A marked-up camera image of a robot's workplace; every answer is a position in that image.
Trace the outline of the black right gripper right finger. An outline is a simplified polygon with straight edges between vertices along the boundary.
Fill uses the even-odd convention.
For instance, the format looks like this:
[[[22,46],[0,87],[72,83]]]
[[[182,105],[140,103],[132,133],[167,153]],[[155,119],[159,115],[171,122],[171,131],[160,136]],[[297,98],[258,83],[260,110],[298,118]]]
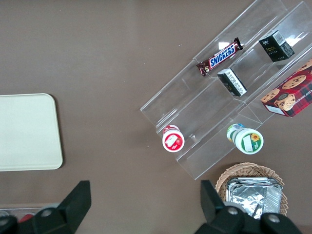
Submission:
[[[234,206],[226,206],[209,180],[201,181],[200,204],[206,222],[197,234],[239,234],[245,221],[244,213]]]

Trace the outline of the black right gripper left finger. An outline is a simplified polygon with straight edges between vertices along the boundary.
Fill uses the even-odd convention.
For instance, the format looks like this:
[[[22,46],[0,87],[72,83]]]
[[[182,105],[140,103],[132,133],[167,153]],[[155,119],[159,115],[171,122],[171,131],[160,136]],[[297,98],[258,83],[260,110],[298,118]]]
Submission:
[[[34,233],[74,234],[90,207],[90,181],[80,181],[57,207],[47,207],[32,218]]]

